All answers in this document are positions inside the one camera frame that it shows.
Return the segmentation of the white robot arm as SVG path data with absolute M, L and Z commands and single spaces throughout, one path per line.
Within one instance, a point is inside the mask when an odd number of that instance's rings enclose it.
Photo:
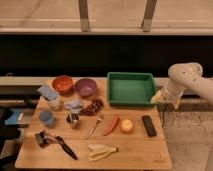
M 152 98 L 151 103 L 171 103 L 179 108 L 181 97 L 186 89 L 213 105 L 213 79 L 202 76 L 203 68 L 199 63 L 179 63 L 168 69 L 169 79 Z

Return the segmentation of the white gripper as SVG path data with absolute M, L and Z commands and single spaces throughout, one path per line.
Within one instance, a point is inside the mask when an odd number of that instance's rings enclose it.
M 162 88 L 162 92 L 158 91 L 152 98 L 151 103 L 162 103 L 163 99 L 166 102 L 172 103 L 175 110 L 179 108 L 180 99 L 183 95 L 183 89 L 177 86 L 165 86 Z

